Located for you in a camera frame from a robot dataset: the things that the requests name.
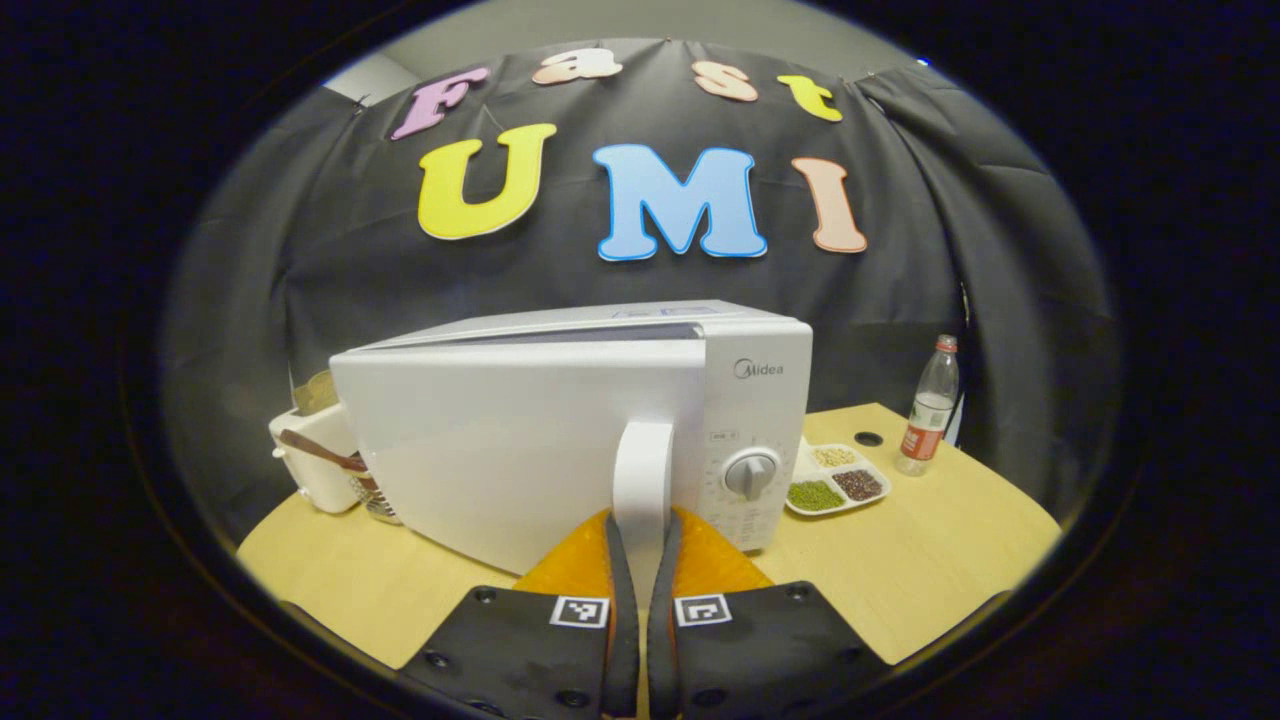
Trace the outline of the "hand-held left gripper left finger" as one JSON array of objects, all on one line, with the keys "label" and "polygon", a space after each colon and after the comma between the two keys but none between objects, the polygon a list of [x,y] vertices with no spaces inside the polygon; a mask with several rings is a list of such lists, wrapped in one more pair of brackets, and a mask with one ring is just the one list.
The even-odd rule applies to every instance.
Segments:
[{"label": "hand-held left gripper left finger", "polygon": [[635,717],[639,635],[620,529],[600,511],[511,588],[467,591],[398,676],[504,719]]}]

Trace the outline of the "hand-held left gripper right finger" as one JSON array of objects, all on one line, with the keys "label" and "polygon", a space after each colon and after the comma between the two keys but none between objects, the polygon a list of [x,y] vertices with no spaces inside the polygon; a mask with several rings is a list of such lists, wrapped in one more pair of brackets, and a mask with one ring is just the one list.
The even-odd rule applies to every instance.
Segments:
[{"label": "hand-held left gripper right finger", "polygon": [[673,510],[646,620],[650,717],[813,719],[888,673],[810,582],[773,583]]}]

